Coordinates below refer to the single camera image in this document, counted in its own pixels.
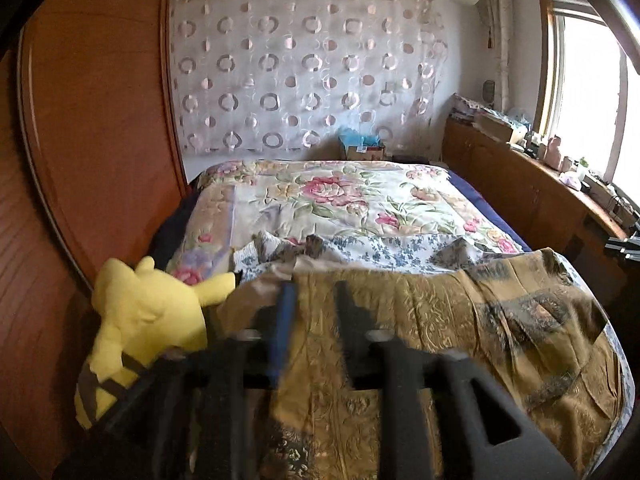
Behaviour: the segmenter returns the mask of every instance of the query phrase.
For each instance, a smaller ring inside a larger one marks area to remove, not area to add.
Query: cabinet door
[[[22,42],[27,150],[53,227],[92,283],[135,263],[186,192],[162,82],[166,0],[45,0]]]
[[[469,128],[470,126],[449,120],[442,141],[442,160],[464,179],[466,179],[468,158],[472,147]]]
[[[486,145],[481,139],[476,140],[469,150],[465,178],[491,205],[502,191],[502,165],[498,163],[499,157],[498,146]]]
[[[529,229],[536,212],[537,200],[538,192],[526,175],[517,167],[505,165],[499,171],[495,196],[488,202],[529,244]]]
[[[536,188],[536,211],[526,234],[533,250],[550,247],[562,253],[582,221],[582,209],[577,199],[559,182],[553,186],[539,182]]]

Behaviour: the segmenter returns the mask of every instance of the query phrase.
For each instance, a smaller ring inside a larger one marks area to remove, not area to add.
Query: plush toy ear
[[[136,274],[139,272],[145,272],[146,270],[154,270],[156,263],[151,256],[145,256],[140,260],[140,263],[136,265]]]
[[[133,277],[133,270],[116,258],[109,258],[100,268],[95,279],[94,293],[91,304],[95,311],[104,316],[104,308],[107,303],[107,289],[112,283],[121,283]]]
[[[222,303],[235,288],[236,275],[232,272],[218,274],[192,287],[202,307]]]

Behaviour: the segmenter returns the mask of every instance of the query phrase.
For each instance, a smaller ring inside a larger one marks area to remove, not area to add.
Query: yellow stuffed toy
[[[167,348],[206,348],[202,308],[222,303],[235,288],[232,272],[190,286],[155,269],[149,256],[135,270],[108,260],[91,300],[102,323],[76,388],[82,427],[90,428]]]

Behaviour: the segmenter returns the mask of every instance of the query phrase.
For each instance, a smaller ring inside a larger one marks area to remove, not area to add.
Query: window frame
[[[564,16],[554,12],[553,0],[540,0],[540,16],[542,19],[542,65],[540,70],[540,88],[538,91],[538,105],[534,119],[534,129],[543,137],[551,136],[558,126],[558,103],[562,99],[562,78],[564,77]],[[607,25],[597,16],[571,15],[566,16]],[[622,139],[625,133],[627,95],[628,95],[628,65],[626,54],[620,47],[620,93],[616,130],[613,145],[609,153],[607,169],[601,176],[607,184],[612,184],[618,160]],[[625,193],[618,189],[620,195]]]

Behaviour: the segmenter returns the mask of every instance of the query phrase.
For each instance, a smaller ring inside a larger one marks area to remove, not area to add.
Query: wardrobe door
[[[27,150],[52,224],[92,283],[133,263],[186,192],[166,98],[167,0],[46,0],[20,60]]]
[[[99,324],[31,183],[20,138],[16,54],[0,59],[2,480],[50,478],[82,441],[74,391]]]

